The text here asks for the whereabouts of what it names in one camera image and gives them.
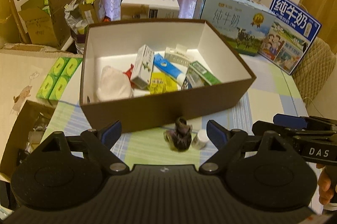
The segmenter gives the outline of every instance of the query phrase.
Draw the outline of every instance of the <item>crumpled dark fabric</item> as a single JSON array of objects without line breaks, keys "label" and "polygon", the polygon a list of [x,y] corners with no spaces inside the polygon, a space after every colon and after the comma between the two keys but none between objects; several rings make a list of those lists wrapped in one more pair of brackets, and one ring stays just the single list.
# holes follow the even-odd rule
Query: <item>crumpled dark fabric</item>
[{"label": "crumpled dark fabric", "polygon": [[192,126],[187,125],[187,120],[180,117],[176,120],[175,130],[165,131],[164,138],[170,143],[171,148],[179,152],[186,151],[192,142]]}]

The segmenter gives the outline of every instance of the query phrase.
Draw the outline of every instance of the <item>light blue milk box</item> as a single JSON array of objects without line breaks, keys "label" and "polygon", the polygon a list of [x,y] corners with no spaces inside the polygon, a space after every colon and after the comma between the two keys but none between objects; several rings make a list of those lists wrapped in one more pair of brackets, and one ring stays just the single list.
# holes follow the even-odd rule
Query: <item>light blue milk box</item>
[{"label": "light blue milk box", "polygon": [[209,21],[239,53],[254,56],[275,20],[252,0],[197,0],[194,19]]}]

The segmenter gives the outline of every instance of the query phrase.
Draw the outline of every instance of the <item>table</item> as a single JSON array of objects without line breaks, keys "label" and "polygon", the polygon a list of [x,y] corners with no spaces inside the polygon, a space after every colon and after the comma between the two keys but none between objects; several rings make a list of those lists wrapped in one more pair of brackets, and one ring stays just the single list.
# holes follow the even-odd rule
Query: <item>table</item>
[{"label": "table", "polygon": [[[307,116],[305,105],[291,76],[262,56],[242,55],[242,58],[257,76],[256,81],[235,107],[189,121],[194,133],[201,128],[205,129],[208,120],[215,120],[227,129],[242,129],[252,135],[251,128],[255,121],[272,122],[277,113]],[[71,136],[91,128],[79,106],[79,89],[80,68],[68,83],[43,139],[53,131],[63,131],[66,136]],[[194,164],[198,168],[217,151],[210,142],[201,151],[193,148],[184,153],[171,151],[163,139],[165,129],[162,127],[123,134],[111,151],[130,168],[134,164]],[[310,165],[319,175],[319,170],[313,164]],[[313,210],[321,212],[317,191],[313,200]]]}]

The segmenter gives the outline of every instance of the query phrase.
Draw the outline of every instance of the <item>brown animal drawing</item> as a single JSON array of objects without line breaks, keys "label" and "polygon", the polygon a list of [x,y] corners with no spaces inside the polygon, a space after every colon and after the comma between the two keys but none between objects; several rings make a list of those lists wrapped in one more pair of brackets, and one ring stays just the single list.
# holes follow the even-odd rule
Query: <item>brown animal drawing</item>
[{"label": "brown animal drawing", "polygon": [[22,89],[21,93],[17,97],[13,97],[14,99],[14,106],[12,108],[13,113],[18,115],[20,113],[21,107],[25,102],[26,98],[30,97],[30,90],[32,89],[32,85],[27,85],[25,88]]}]

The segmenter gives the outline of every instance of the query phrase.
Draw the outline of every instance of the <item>blue tube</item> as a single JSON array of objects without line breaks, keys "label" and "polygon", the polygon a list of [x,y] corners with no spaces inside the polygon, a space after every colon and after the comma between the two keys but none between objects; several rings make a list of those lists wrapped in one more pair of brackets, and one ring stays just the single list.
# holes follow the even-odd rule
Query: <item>blue tube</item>
[{"label": "blue tube", "polygon": [[185,74],[176,68],[168,60],[164,59],[160,54],[155,54],[153,64],[165,74],[169,75],[178,84],[182,85],[185,80]]}]

